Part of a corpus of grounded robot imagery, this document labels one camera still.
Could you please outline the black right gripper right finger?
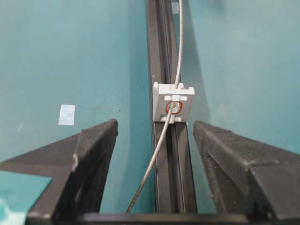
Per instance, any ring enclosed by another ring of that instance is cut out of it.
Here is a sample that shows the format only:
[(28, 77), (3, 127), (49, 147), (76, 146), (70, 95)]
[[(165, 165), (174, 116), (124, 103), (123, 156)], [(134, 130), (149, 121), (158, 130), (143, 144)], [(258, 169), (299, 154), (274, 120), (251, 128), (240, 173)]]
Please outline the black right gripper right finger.
[(300, 156), (196, 121), (197, 149), (218, 213), (300, 222)]

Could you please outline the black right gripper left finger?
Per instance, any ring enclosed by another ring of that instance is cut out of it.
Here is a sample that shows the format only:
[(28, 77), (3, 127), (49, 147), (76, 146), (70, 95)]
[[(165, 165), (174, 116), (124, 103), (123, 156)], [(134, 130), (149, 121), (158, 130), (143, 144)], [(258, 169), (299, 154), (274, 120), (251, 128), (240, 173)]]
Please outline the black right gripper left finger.
[(1, 224), (52, 225), (98, 213), (117, 135), (111, 119), (1, 162)]

